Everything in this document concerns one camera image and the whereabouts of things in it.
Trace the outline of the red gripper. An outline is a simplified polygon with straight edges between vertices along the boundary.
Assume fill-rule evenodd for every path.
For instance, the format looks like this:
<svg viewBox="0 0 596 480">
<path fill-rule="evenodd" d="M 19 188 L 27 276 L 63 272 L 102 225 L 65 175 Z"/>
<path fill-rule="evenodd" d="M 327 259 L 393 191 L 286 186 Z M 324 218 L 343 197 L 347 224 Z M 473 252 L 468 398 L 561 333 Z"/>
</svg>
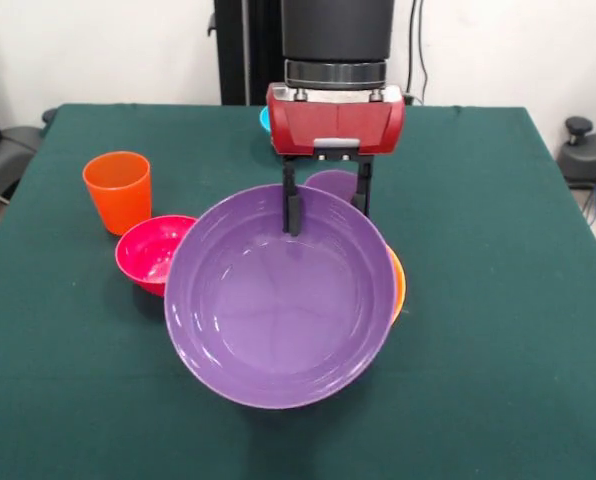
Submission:
<svg viewBox="0 0 596 480">
<path fill-rule="evenodd" d="M 282 160 L 283 232 L 301 232 L 302 203 L 295 181 L 295 157 L 350 149 L 357 164 L 351 204 L 370 217 L 373 155 L 390 154 L 405 121 L 405 103 L 397 85 L 374 90 L 313 90 L 269 85 L 267 107 L 271 143 Z"/>
</svg>

